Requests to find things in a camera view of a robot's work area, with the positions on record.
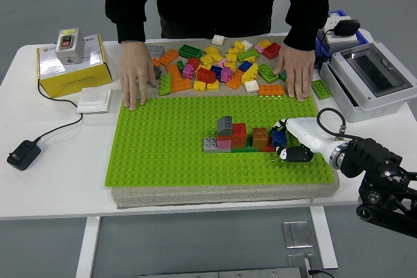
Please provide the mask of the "person's left hand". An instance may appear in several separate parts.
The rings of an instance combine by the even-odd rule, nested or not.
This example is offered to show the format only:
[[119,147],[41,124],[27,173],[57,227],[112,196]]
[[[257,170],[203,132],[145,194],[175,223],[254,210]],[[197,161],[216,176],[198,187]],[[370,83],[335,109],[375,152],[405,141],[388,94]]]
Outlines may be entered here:
[[290,98],[303,102],[309,95],[315,62],[314,51],[304,51],[286,46],[281,47],[274,74],[283,70],[287,73],[287,93]]

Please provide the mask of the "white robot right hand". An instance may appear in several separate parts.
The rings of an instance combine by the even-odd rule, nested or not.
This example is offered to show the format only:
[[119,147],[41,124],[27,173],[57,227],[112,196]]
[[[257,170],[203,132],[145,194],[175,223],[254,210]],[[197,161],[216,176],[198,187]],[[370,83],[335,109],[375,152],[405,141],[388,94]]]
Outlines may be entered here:
[[326,133],[316,118],[287,118],[278,121],[274,127],[287,130],[300,143],[300,146],[276,147],[276,153],[283,161],[309,162],[314,153],[319,153],[331,167],[340,169],[348,142]]

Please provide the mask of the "person's right hand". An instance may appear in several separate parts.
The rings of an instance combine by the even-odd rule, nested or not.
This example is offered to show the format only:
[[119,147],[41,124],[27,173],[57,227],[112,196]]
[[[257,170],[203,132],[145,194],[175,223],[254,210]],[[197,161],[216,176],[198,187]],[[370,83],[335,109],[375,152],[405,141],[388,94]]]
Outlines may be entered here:
[[124,41],[121,43],[121,90],[124,106],[134,111],[139,104],[143,105],[147,99],[147,84],[156,87],[156,74],[151,55],[143,42]]

